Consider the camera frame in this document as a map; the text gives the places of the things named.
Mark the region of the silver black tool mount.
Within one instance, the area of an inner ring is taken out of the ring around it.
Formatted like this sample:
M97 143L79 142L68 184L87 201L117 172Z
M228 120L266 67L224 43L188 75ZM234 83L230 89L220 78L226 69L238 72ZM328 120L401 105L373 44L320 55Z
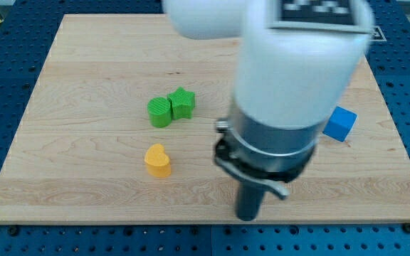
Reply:
M290 195L283 184L303 172L325 122L276 127L251 117L233 101L227 118L219 119L216 126L222 138L215 146L215 163L242 185L283 200Z

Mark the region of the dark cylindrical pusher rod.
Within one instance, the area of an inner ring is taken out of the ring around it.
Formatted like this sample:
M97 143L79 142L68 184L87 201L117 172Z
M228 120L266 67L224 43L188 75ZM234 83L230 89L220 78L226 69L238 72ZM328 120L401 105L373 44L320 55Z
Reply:
M265 191L240 183L236 196L236 216L243 221L254 220L259 212Z

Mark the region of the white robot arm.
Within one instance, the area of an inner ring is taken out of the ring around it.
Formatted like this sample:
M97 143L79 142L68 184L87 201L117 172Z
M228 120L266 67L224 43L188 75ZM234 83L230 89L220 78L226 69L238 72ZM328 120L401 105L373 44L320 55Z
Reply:
M236 215L266 192L288 196L372 39L365 0L164 0L174 29L196 40L239 37L228 115L216 122L215 163L239 183Z

